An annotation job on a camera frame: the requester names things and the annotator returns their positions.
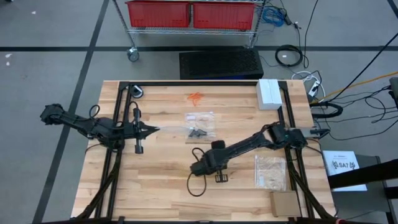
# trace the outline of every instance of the brown cardboard box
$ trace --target brown cardboard box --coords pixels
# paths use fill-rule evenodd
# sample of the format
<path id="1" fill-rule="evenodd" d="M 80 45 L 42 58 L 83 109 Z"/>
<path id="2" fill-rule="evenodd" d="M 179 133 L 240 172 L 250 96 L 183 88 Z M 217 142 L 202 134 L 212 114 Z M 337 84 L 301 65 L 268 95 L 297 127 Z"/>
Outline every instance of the brown cardboard box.
<path id="1" fill-rule="evenodd" d="M 271 192 L 271 210 L 274 217 L 299 217 L 300 207 L 296 192 Z"/>

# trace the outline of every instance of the metal wire rack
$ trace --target metal wire rack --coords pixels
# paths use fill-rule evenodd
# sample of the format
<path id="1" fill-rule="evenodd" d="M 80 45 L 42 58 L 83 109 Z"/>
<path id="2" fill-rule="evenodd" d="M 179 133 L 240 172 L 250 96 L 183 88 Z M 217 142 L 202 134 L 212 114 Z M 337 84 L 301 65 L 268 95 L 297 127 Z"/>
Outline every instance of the metal wire rack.
<path id="1" fill-rule="evenodd" d="M 264 5 L 267 0 L 191 0 L 190 2 L 250 2 L 261 4 L 260 15 L 264 10 Z M 257 17 L 255 24 L 251 30 L 239 30 L 239 29 L 197 29 L 193 27 L 193 13 L 191 12 L 190 25 L 188 27 L 132 27 L 128 28 L 126 21 L 123 18 L 121 10 L 119 8 L 117 0 L 112 0 L 119 18 L 122 22 L 124 30 L 129 37 L 131 48 L 127 51 L 127 57 L 130 61 L 135 62 L 139 59 L 139 53 L 134 43 L 135 35 L 137 34 L 203 34 L 203 35 L 240 35 L 249 37 L 249 45 L 247 47 L 254 47 L 254 39 L 258 35 L 258 28 L 261 17 Z"/>

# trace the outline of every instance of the floor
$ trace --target floor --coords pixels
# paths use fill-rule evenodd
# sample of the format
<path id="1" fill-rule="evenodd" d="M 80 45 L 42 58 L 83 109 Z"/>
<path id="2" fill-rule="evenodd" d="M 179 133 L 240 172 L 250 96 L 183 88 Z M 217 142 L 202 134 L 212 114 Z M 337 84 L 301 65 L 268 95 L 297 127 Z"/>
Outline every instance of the floor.
<path id="1" fill-rule="evenodd" d="M 126 14 L 124 3 L 119 2 Z M 278 0 L 272 2 L 280 6 Z M 284 0 L 284 4 L 289 17 L 302 28 L 303 44 L 315 0 Z M 321 72 L 327 93 L 347 85 L 375 56 L 379 46 L 397 32 L 396 4 L 398 0 L 319 1 L 307 36 L 307 70 Z M 272 30 L 271 25 L 261 24 L 259 30 L 263 31 L 256 46 L 269 65 L 276 64 L 277 46 L 298 44 L 292 26 L 276 27 L 271 32 L 267 31 Z M 125 53 L 129 40 L 109 0 L 0 1 L 0 223 L 49 222 L 70 217 L 87 139 L 74 130 L 44 126 L 39 119 L 44 105 L 60 103 L 72 112 L 87 114 L 98 100 L 103 80 L 179 79 L 180 52 L 176 50 L 247 43 L 246 37 L 233 36 L 139 35 L 136 44 L 140 59 L 131 63 Z M 292 57 L 288 53 L 286 56 L 287 60 Z M 397 58 L 395 40 L 358 81 L 396 71 Z M 262 63 L 264 78 L 290 79 L 292 75 L 286 68 Z M 303 68 L 300 65 L 292 70 Z M 387 78 L 348 90 L 346 95 L 376 91 L 386 85 Z M 386 107 L 394 105 L 386 92 L 377 97 Z M 361 101 L 347 107 L 334 120 L 378 113 L 381 111 Z M 370 119 L 357 119 L 330 125 L 334 137 L 349 138 L 380 132 L 393 121 L 372 124 Z M 398 157 L 397 131 L 398 126 L 393 126 L 383 134 L 348 141 L 327 136 L 321 143 L 323 149 L 355 151 L 388 161 Z M 340 210 L 338 215 L 348 218 L 362 213 L 352 209 Z M 354 220 L 387 222 L 380 212 Z"/>

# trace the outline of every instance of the white box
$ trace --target white box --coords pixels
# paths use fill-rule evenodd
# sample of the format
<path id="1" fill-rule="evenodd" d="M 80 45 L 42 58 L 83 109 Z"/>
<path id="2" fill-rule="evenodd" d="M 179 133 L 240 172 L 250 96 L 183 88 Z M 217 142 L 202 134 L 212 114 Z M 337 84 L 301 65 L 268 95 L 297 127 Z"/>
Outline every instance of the white box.
<path id="1" fill-rule="evenodd" d="M 260 79 L 256 90 L 260 110 L 277 110 L 282 106 L 278 80 Z"/>

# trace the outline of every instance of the white cable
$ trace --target white cable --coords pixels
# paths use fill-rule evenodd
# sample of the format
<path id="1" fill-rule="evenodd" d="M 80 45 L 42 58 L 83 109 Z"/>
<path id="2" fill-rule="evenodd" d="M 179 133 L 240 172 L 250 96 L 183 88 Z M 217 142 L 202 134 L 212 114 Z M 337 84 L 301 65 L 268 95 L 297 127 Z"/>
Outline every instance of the white cable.
<path id="1" fill-rule="evenodd" d="M 303 82 L 307 82 L 307 81 L 312 80 L 312 79 L 314 79 L 314 80 L 316 80 L 316 81 L 319 82 L 319 79 L 318 79 L 317 77 L 315 77 L 314 75 L 312 75 L 312 72 L 309 72 L 309 71 L 300 71 L 300 72 L 296 72 L 296 73 L 294 73 L 294 74 L 292 75 L 292 78 L 291 78 L 291 79 L 294 79 L 294 76 L 296 76 L 296 75 L 298 75 L 298 74 L 301 74 L 301 73 L 308 74 L 306 77 L 301 78 L 301 79 L 303 80 Z M 321 89 L 322 89 L 322 92 L 323 92 L 323 97 L 326 97 L 326 92 L 325 92 L 325 89 L 324 89 L 322 83 L 320 84 L 320 86 L 321 86 Z"/>

